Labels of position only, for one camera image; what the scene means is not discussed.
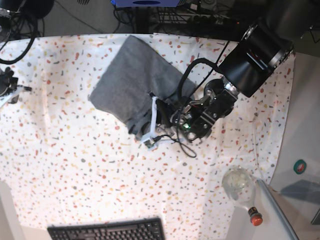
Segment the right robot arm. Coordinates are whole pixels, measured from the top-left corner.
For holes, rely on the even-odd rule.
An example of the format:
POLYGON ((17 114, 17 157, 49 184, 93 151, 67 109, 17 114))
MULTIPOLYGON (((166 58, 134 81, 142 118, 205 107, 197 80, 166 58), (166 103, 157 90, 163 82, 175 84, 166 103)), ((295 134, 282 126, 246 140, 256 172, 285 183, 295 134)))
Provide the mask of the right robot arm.
POLYGON ((0 2, 0 50, 10 41, 29 40, 25 49, 14 59, 1 59, 3 65, 13 65, 22 60, 31 49, 38 35, 38 20, 29 0, 2 0, 0 2))

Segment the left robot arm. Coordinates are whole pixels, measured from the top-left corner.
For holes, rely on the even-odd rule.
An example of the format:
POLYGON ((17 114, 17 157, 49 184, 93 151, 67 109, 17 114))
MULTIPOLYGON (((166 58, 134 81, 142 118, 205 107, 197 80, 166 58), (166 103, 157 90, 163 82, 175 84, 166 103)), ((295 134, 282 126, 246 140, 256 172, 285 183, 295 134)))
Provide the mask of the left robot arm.
POLYGON ((239 94, 251 97, 293 52, 300 38, 317 19, 317 0, 275 0, 266 13, 244 32, 222 62, 199 58, 191 62, 176 88, 177 103, 156 101, 157 123, 174 128, 188 142, 207 137, 218 119, 229 115, 239 94), (204 79, 203 97, 194 100, 183 86, 198 64, 211 67, 221 78, 204 79))

